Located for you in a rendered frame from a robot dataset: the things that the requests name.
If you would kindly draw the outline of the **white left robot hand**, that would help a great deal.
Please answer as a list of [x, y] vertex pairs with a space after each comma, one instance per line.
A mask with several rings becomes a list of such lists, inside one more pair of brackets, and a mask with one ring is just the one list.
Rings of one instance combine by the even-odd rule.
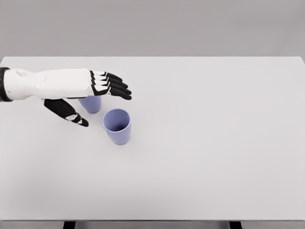
[[111, 95], [132, 99], [132, 92], [119, 76], [101, 71], [59, 69], [39, 72], [34, 83], [34, 95], [57, 116], [88, 127], [89, 123], [65, 99], [83, 99]]

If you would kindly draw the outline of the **lilac plastic cup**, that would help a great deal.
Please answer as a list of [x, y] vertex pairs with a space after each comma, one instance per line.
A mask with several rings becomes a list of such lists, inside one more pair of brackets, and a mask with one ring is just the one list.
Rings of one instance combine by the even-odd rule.
[[128, 143], [131, 136], [131, 117], [123, 109], [112, 109], [102, 118], [102, 125], [108, 137], [117, 145]]
[[90, 114], [99, 112], [102, 108], [101, 96], [88, 96], [78, 99], [81, 106]]

